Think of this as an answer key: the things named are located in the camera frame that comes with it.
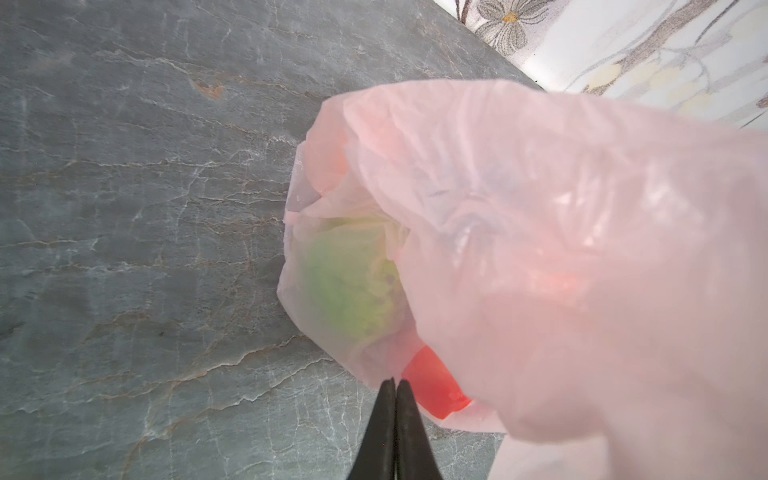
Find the red object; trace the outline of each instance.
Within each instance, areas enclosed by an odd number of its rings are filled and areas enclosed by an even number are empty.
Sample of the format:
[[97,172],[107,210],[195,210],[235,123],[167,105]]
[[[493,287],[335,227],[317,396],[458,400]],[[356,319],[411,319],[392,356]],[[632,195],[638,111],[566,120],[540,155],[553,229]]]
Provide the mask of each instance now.
[[416,353],[402,372],[402,377],[411,383],[416,401],[437,419],[442,420],[471,402],[442,360],[428,346]]

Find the gray flower pattern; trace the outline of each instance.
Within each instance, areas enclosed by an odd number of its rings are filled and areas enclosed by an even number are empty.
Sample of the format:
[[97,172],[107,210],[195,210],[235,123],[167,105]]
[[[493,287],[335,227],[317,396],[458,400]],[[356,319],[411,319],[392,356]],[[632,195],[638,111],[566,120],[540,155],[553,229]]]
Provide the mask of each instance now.
[[475,34],[505,57],[528,43],[523,24],[535,25],[547,15],[554,0],[480,0],[478,13],[488,21]]

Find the marble surface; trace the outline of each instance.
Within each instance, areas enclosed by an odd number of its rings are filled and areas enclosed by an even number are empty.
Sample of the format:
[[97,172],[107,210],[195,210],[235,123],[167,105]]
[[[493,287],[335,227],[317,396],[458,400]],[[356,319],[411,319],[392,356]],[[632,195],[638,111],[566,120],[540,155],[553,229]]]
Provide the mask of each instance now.
[[345,478],[374,393],[277,301],[283,199],[324,98],[431,77],[531,84],[431,0],[1,1],[0,478]]

